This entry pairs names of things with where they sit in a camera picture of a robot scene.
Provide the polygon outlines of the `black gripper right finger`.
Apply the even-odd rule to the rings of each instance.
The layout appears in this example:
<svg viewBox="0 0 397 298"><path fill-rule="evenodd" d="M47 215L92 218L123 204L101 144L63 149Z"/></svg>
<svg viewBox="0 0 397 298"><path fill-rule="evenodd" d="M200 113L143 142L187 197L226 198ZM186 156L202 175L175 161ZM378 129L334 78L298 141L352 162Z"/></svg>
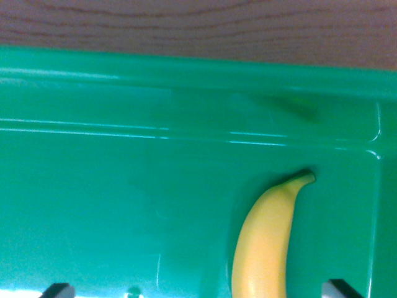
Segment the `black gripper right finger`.
<svg viewBox="0 0 397 298"><path fill-rule="evenodd" d="M322 298L364 298L343 279L329 279L321 287Z"/></svg>

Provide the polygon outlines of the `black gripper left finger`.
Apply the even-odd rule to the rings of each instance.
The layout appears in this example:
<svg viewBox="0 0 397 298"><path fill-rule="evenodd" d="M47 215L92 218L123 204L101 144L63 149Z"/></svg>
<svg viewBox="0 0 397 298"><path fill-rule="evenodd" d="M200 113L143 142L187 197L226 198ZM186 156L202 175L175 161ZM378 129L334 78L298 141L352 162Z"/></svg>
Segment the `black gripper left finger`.
<svg viewBox="0 0 397 298"><path fill-rule="evenodd" d="M40 298L75 298L76 291L69 283L53 283L50 287L45 289Z"/></svg>

